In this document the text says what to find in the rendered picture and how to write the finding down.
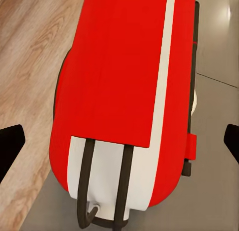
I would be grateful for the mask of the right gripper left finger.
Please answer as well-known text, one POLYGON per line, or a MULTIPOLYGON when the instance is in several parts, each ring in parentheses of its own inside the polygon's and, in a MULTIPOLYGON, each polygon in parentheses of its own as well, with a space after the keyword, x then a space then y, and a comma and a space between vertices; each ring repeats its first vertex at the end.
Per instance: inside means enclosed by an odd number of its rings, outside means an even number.
POLYGON ((21 124, 0 130, 0 183, 25 144, 21 124))

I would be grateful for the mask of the radio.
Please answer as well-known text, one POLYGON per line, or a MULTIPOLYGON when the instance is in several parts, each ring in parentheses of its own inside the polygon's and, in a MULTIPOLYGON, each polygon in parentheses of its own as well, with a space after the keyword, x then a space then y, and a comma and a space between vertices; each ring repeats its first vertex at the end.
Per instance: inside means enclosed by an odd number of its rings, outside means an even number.
POLYGON ((49 146, 81 229, 121 231, 130 209, 159 204, 191 176, 199 10, 196 0, 84 0, 49 146))

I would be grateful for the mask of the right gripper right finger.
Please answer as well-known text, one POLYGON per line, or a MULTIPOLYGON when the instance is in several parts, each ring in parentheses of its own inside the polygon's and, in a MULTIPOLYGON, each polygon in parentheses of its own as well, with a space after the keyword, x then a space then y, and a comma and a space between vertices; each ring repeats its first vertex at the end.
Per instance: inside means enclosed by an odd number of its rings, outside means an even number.
POLYGON ((239 126, 233 124, 227 125, 224 143, 239 163, 239 126))

